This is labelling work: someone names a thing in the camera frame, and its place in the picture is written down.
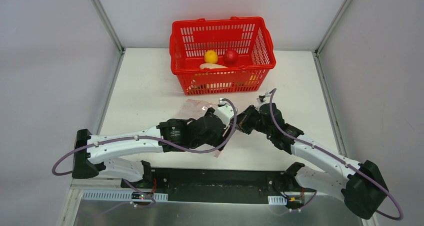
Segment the clear pink zip top bag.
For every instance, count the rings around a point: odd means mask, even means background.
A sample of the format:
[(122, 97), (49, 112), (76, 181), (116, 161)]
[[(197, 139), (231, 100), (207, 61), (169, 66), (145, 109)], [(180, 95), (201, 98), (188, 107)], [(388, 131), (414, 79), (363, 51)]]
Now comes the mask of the clear pink zip top bag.
[(198, 119), (204, 116), (209, 108), (216, 109), (217, 107), (216, 104), (207, 101), (188, 99), (175, 114), (175, 117), (177, 119)]

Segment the white daikon radish toy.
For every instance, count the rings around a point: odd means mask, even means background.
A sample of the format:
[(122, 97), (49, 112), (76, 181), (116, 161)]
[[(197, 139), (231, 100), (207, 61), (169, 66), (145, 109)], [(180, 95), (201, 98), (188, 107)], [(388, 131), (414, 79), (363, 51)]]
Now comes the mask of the white daikon radish toy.
[[(216, 64), (216, 63), (203, 63), (199, 66), (200, 69), (219, 69), (219, 68), (228, 68), (224, 65)], [(190, 89), (197, 89), (195, 86), (195, 80), (193, 79), (191, 82)]]

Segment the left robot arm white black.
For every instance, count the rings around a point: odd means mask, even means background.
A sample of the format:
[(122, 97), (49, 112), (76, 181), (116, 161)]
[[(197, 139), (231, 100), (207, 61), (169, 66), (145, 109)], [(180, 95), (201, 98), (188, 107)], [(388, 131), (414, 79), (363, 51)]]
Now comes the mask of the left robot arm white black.
[(114, 177), (147, 188), (152, 184), (152, 167), (147, 161), (129, 161), (125, 156), (141, 153), (191, 152), (209, 145), (223, 147), (234, 110), (228, 105), (209, 108), (198, 118), (169, 119), (142, 131), (121, 135), (92, 135), (79, 130), (75, 142), (74, 179)]

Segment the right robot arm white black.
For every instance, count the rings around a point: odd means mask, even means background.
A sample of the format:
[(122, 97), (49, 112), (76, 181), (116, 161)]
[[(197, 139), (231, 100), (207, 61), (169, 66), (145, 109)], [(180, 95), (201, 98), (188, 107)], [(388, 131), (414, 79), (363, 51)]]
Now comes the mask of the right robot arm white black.
[(279, 150), (300, 157), (316, 167), (293, 163), (284, 176), (290, 191), (300, 187), (332, 196), (356, 216), (369, 220), (387, 197), (388, 187), (378, 166), (369, 160), (360, 163), (316, 143), (302, 130), (286, 123), (276, 104), (249, 106), (238, 114), (236, 129), (250, 134), (257, 131)]

